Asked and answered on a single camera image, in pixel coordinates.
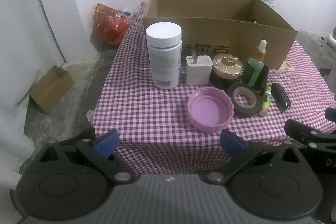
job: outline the small cardboard box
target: small cardboard box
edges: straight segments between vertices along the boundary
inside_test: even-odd
[[[174,22],[182,28],[182,55],[230,53],[243,63],[262,39],[264,63],[278,69],[297,32],[261,0],[149,0],[143,24]]]
[[[28,92],[34,101],[49,113],[73,86],[74,81],[66,70],[53,66]]]

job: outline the bottle label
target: bottle label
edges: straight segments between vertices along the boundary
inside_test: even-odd
[[[252,78],[252,75],[255,71],[255,68],[252,67],[249,63],[246,63],[244,70],[243,70],[243,74],[241,75],[241,80],[244,84],[249,84],[249,81]]]
[[[151,53],[150,58],[152,72],[157,74],[169,74],[170,69],[176,66],[175,57],[160,56]]]
[[[158,85],[162,85],[162,86],[169,86],[171,85],[171,81],[160,81],[160,80],[156,80],[156,83]]]

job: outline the white phone charger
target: white phone charger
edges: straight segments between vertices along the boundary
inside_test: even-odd
[[[187,85],[206,85],[209,83],[212,60],[207,55],[186,57]]]

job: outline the black electrical tape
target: black electrical tape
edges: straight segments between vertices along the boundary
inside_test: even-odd
[[[257,91],[249,85],[244,83],[235,83],[228,88],[226,94],[231,98],[234,105],[234,113],[238,118],[250,118],[260,111],[263,100]],[[247,96],[250,99],[251,104],[248,106],[241,105],[235,99],[237,94]]]

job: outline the white bottle cap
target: white bottle cap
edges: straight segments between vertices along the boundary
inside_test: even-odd
[[[158,22],[147,27],[147,43],[157,48],[173,47],[181,42],[182,29],[172,22]]]
[[[267,41],[265,39],[261,40],[260,44],[259,44],[259,47],[258,47],[258,50],[261,51],[261,52],[264,52],[265,48],[266,48],[266,44],[267,44]]]

